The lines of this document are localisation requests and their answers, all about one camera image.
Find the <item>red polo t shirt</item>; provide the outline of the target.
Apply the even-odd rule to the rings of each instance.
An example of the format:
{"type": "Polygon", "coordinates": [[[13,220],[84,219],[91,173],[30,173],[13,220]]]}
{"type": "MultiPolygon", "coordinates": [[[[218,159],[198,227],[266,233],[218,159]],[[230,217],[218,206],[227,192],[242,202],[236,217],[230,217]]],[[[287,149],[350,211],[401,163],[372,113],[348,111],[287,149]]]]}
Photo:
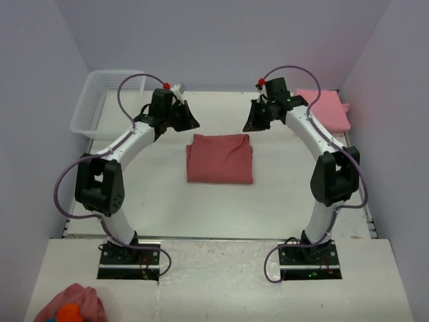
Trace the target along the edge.
{"type": "Polygon", "coordinates": [[[247,134],[195,134],[186,147],[189,183],[253,184],[253,148],[247,134]]]}

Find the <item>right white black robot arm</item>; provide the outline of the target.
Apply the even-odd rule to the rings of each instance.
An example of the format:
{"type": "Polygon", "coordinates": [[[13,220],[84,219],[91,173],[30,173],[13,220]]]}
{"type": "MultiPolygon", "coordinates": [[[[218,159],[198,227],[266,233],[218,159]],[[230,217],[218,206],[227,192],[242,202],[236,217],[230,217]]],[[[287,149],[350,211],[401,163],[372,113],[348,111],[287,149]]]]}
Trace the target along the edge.
{"type": "Polygon", "coordinates": [[[315,248],[331,240],[331,231],[340,209],[359,188],[358,149],[343,148],[311,112],[313,102],[292,96],[284,78],[256,84],[259,97],[251,100],[244,132],[265,131],[274,121],[290,128],[315,160],[310,190],[315,199],[312,215],[302,231],[300,248],[315,248]]]}

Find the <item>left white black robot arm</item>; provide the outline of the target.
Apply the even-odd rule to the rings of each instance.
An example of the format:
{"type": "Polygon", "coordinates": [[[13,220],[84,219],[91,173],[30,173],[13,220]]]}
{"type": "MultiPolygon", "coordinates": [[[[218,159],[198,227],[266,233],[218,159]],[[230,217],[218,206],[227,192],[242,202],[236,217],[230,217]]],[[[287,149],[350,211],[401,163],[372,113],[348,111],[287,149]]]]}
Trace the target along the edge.
{"type": "Polygon", "coordinates": [[[136,233],[121,210],[125,200],[123,171],[146,147],[154,143],[168,128],[177,132],[200,127],[183,98],[183,85],[171,89],[156,89],[152,93],[148,112],[134,119],[134,126],[107,148],[101,157],[84,155],[78,165],[75,199],[87,211],[96,215],[114,244],[132,244],[136,233]]]}

